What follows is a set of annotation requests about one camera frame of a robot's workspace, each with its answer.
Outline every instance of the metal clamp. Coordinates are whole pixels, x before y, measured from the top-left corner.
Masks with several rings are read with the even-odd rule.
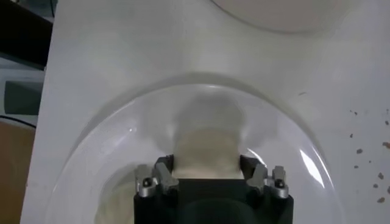
[[[178,189],[178,179],[172,177],[165,164],[157,163],[155,165],[155,174],[164,194],[167,194],[171,189]]]
[[[252,178],[248,179],[246,183],[250,187],[256,188],[260,194],[263,194],[264,185],[265,185],[264,179],[266,179],[267,177],[268,177],[267,168],[263,164],[259,163],[256,165]]]
[[[135,189],[140,197],[151,197],[156,193],[156,181],[147,165],[139,165],[135,170]]]
[[[271,193],[277,198],[288,198],[288,185],[286,184],[286,172],[283,166],[275,166],[272,170]]]

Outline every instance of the beige floor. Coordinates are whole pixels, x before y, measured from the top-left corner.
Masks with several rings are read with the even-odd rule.
[[[34,134],[0,122],[0,223],[20,222]]]

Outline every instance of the white table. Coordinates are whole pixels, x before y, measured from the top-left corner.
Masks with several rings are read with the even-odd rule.
[[[55,181],[97,114],[115,110],[128,92],[193,72],[268,96],[320,145],[347,221],[388,223],[388,12],[387,0],[361,0],[327,32],[283,35],[208,0],[60,1],[21,223],[43,223]]]

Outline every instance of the dirt spot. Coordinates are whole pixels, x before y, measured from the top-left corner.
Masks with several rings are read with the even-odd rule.
[[[390,149],[390,143],[384,142],[384,143],[382,143],[382,145],[385,146],[386,148]]]
[[[377,200],[377,202],[378,202],[378,203],[383,203],[383,202],[385,202],[385,198],[384,198],[384,197],[379,198],[379,199]]]

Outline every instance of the black machine part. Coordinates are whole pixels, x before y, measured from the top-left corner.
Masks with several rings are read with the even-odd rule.
[[[175,179],[173,155],[152,171],[136,170],[135,224],[292,224],[294,200],[283,167],[272,176],[255,158],[240,156],[243,180]]]

